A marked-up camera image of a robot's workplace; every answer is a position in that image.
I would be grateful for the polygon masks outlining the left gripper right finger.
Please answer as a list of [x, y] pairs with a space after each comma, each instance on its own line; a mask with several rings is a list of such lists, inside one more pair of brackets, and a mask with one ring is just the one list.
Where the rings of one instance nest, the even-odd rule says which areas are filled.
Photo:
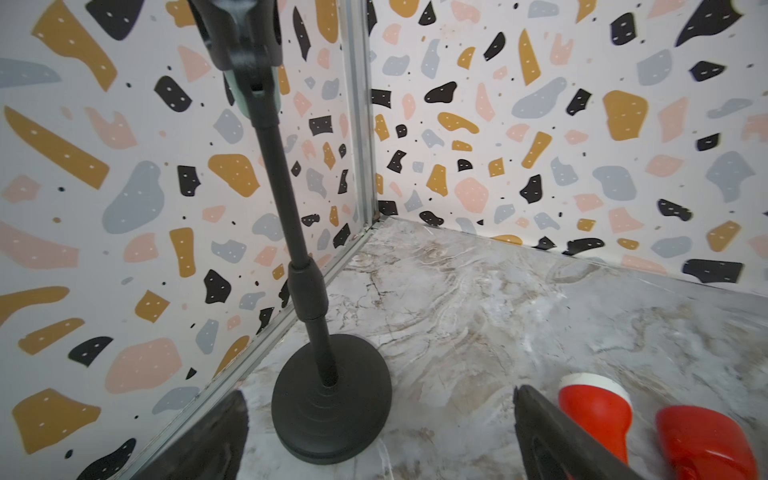
[[641, 479], [534, 387], [515, 389], [514, 415], [529, 479]]

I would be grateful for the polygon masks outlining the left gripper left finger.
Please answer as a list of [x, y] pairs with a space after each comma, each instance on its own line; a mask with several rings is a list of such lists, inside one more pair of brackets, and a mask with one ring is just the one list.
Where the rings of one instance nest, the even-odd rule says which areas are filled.
[[244, 395], [231, 391], [134, 479], [235, 480], [248, 430]]

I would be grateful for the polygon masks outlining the red flashlight white rim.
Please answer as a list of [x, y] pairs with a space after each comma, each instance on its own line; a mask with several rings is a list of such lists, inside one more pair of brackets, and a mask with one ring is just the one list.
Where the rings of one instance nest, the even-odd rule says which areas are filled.
[[560, 409], [614, 456], [629, 464], [627, 435], [633, 408], [627, 391], [616, 381], [593, 373], [561, 378]]

